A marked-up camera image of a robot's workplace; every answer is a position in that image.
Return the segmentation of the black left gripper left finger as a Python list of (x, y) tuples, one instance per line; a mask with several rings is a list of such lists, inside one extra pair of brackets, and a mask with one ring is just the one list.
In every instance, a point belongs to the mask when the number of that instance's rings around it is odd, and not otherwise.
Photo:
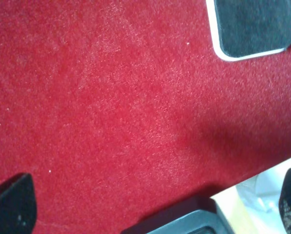
[(31, 234), (37, 202), (31, 174), (19, 173), (0, 185), (0, 234)]

